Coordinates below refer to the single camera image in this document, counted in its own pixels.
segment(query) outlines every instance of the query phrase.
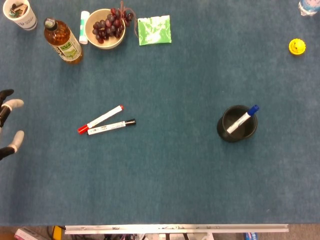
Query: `yellow bottle cap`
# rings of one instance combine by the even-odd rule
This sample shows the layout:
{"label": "yellow bottle cap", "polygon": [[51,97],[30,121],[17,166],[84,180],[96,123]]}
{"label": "yellow bottle cap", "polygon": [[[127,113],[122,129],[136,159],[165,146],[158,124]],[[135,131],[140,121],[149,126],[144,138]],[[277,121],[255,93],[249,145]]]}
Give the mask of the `yellow bottle cap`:
{"label": "yellow bottle cap", "polygon": [[306,44],[299,38],[292,39],[289,43],[289,51],[293,55],[300,55],[306,51]]}

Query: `green packet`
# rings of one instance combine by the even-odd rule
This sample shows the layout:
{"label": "green packet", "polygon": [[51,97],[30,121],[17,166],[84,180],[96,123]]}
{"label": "green packet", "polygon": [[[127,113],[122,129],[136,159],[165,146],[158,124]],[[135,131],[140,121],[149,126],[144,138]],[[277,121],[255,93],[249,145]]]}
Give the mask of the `green packet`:
{"label": "green packet", "polygon": [[138,18],[139,45],[171,43],[170,16]]}

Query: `bowl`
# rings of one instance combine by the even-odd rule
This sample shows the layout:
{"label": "bowl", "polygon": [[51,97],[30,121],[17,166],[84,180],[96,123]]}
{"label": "bowl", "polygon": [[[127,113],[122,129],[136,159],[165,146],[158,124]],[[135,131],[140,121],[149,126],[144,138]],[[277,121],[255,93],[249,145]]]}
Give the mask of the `bowl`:
{"label": "bowl", "polygon": [[101,44],[98,42],[98,40],[96,39],[96,35],[93,34],[92,30],[94,29],[94,24],[95,22],[100,22],[100,20],[105,20],[107,18],[107,15],[110,14],[110,9],[107,9],[107,8],[103,8],[103,9],[99,9],[99,10],[96,10],[94,11],[93,13],[90,14],[89,18],[87,19],[86,21],[86,24],[85,24],[85,35],[86,35],[86,38],[88,39],[88,41],[96,46],[97,48],[100,48],[100,49],[113,49],[115,48],[116,46],[118,46],[122,40],[124,39],[124,36],[125,36],[125,33],[126,33],[126,25],[124,23],[124,21],[122,20],[123,22],[123,25],[124,25],[124,30],[122,31],[121,33],[121,36],[120,38],[116,38],[115,36],[111,36],[109,37],[108,40],[104,40],[104,42]]}

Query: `red marker cap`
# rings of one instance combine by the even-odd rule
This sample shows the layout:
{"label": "red marker cap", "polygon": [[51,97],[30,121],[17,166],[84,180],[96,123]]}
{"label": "red marker cap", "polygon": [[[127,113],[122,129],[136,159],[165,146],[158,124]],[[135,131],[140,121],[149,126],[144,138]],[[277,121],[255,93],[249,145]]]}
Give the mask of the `red marker cap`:
{"label": "red marker cap", "polygon": [[88,126],[84,125],[84,126],[78,128],[78,133],[79,134],[84,134],[84,133],[86,133],[88,131],[88,129],[89,129]]}

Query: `blue marker cap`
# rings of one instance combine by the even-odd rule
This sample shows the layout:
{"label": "blue marker cap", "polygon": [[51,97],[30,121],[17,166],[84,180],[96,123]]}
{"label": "blue marker cap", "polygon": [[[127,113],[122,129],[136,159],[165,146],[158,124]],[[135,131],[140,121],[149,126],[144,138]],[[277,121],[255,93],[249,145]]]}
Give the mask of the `blue marker cap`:
{"label": "blue marker cap", "polygon": [[259,106],[258,105],[254,105],[252,108],[249,109],[249,111],[247,112],[250,116],[253,116],[256,111],[259,110]]}

